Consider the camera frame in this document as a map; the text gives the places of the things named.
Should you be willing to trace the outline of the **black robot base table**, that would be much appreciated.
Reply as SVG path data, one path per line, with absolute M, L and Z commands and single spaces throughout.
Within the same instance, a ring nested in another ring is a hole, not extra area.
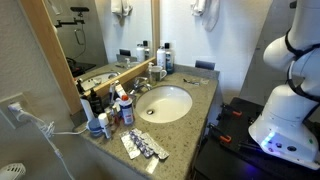
M 262 112 L 262 105 L 241 98 L 230 105 L 242 116 L 225 115 L 216 126 L 232 141 L 222 142 L 208 132 L 195 162 L 195 180 L 320 180 L 319 170 L 270 156 L 250 138 L 248 126 Z

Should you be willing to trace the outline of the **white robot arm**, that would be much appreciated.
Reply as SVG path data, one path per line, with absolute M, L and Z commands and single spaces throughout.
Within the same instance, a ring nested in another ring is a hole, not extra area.
M 248 133 L 272 156 L 312 170 L 319 144 L 303 124 L 320 104 L 320 0 L 297 0 L 291 28 L 268 45 L 264 62 L 286 72 Z

